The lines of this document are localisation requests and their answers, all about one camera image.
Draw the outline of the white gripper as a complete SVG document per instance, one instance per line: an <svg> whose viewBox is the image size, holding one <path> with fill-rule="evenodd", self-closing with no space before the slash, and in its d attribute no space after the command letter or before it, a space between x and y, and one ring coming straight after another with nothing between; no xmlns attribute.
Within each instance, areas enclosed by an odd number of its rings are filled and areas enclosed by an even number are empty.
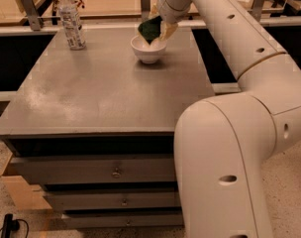
<svg viewBox="0 0 301 238"><path fill-rule="evenodd" d="M157 0L156 5L153 4L149 19L161 17L160 23L160 41L167 41L178 28L178 22L188 13L191 0Z"/></svg>

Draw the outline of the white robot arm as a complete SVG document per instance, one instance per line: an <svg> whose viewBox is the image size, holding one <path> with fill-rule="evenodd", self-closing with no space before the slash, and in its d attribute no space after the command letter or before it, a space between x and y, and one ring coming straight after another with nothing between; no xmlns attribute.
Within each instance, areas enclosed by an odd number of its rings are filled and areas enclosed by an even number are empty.
<svg viewBox="0 0 301 238"><path fill-rule="evenodd" d="M236 0L157 0L161 18L202 16L240 92L178 119L174 161L187 238L273 238L261 163L301 139L301 70Z"/></svg>

